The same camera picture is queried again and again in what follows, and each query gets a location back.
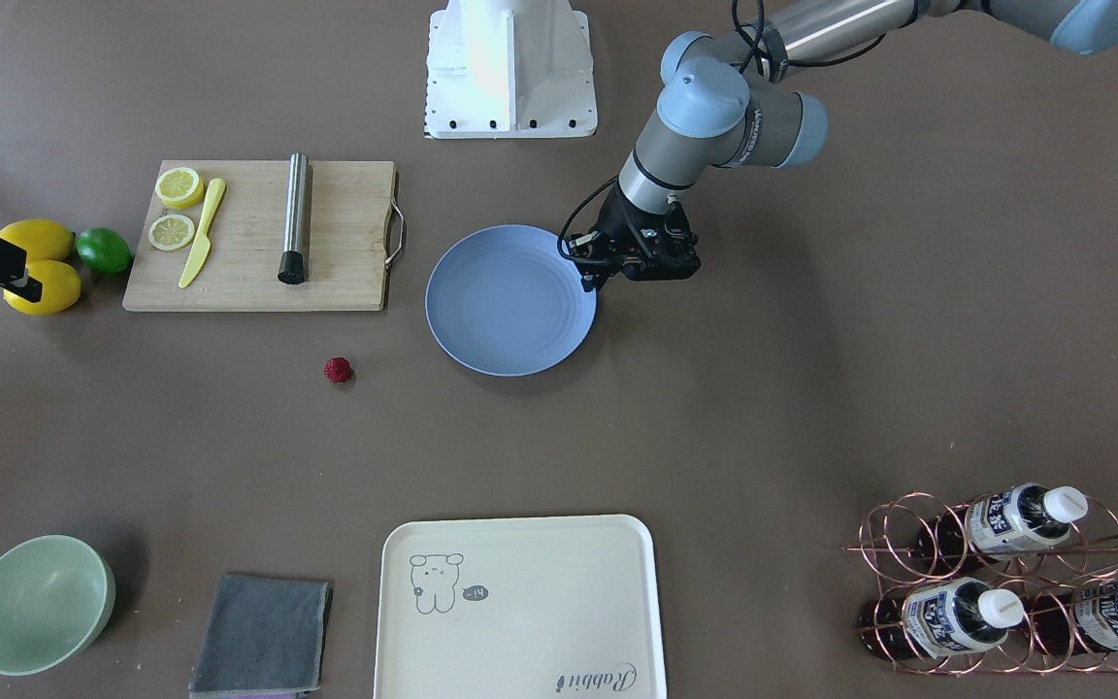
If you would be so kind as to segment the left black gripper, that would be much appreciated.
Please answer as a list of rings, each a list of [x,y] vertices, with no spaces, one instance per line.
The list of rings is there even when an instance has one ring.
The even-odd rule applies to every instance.
[[[586,204],[590,204],[603,191],[607,191],[595,224],[582,236],[574,236],[574,266],[581,276],[585,292],[599,292],[609,278],[624,274],[624,266],[629,257],[631,234],[627,221],[622,212],[622,204],[631,204],[617,183],[604,183],[586,196],[582,204],[577,205],[574,214],[577,216]]]

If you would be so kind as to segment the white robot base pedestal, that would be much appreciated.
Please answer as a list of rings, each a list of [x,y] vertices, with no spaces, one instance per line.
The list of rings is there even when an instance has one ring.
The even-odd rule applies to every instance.
[[[423,134],[593,136],[590,22],[568,1],[448,1],[429,17]]]

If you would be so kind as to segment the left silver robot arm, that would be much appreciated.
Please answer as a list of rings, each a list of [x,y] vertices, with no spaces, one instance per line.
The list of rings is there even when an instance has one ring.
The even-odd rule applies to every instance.
[[[1118,1],[794,1],[762,8],[733,30],[680,34],[667,44],[652,100],[620,172],[596,189],[601,208],[582,235],[559,234],[586,292],[609,278],[674,282],[700,270],[697,233],[682,199],[708,168],[788,168],[812,162],[830,134],[830,110],[800,89],[889,34],[937,17],[976,17],[1079,57],[1118,46]]]

